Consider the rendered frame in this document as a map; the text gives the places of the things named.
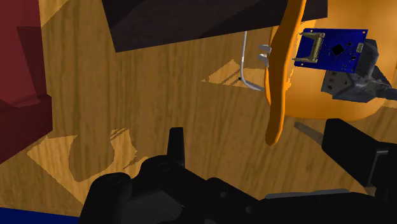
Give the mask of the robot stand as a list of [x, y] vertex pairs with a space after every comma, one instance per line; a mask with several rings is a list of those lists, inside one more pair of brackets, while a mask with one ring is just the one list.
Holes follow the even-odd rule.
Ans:
[[289, 0], [102, 0], [116, 52], [277, 26]]

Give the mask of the blue flat object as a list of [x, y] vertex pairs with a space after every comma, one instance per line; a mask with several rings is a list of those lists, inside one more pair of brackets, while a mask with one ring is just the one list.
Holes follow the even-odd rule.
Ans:
[[0, 224], [78, 224], [78, 217], [0, 207]]

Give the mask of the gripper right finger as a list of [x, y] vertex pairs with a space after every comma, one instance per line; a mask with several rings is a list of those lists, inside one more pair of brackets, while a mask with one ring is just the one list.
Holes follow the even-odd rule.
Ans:
[[322, 150], [375, 196], [397, 199], [397, 144], [378, 141], [339, 119], [326, 121]]

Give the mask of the grey power adapter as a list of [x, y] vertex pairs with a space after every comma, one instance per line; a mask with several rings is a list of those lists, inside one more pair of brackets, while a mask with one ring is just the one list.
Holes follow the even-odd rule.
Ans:
[[397, 101], [397, 89], [376, 66], [378, 57], [376, 40], [366, 39], [356, 72], [325, 72], [321, 91], [343, 101], [367, 103], [374, 98]]

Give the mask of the blue circuit board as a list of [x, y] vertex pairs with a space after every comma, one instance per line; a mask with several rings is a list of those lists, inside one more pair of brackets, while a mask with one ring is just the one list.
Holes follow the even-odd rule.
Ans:
[[297, 67], [354, 73], [368, 31], [366, 29], [306, 28], [294, 60]]

